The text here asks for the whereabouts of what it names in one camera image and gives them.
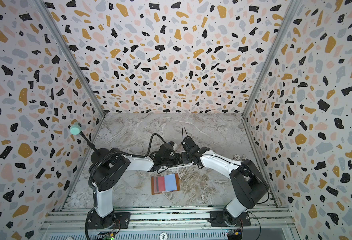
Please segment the brown leather card holder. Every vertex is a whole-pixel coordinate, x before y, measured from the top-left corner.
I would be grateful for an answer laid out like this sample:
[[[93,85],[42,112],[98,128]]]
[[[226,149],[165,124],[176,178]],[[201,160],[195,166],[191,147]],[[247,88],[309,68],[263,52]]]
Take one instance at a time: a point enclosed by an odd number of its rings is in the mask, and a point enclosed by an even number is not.
[[[151,178],[152,195],[180,191],[179,174],[154,176]]]

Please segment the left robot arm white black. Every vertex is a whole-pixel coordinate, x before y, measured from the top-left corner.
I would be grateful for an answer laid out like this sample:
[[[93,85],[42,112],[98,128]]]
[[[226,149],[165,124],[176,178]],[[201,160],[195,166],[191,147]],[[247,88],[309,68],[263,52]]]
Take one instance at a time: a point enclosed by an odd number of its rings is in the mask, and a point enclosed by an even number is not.
[[[128,154],[118,148],[102,148],[91,155],[89,186],[93,191],[94,208],[100,218],[114,211],[113,187],[126,171],[157,172],[162,167],[171,168],[182,164],[182,154],[165,143],[160,149],[146,156]]]

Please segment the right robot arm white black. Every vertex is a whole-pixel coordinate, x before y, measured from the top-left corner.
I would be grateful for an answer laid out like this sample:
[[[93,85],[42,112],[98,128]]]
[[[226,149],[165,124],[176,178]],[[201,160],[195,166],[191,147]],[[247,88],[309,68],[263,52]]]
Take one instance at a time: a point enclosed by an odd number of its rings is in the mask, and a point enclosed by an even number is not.
[[[181,145],[195,165],[212,169],[230,179],[235,197],[223,209],[227,222],[254,208],[268,193],[267,182],[253,161],[223,157],[207,147],[200,148],[191,137],[184,137]]]

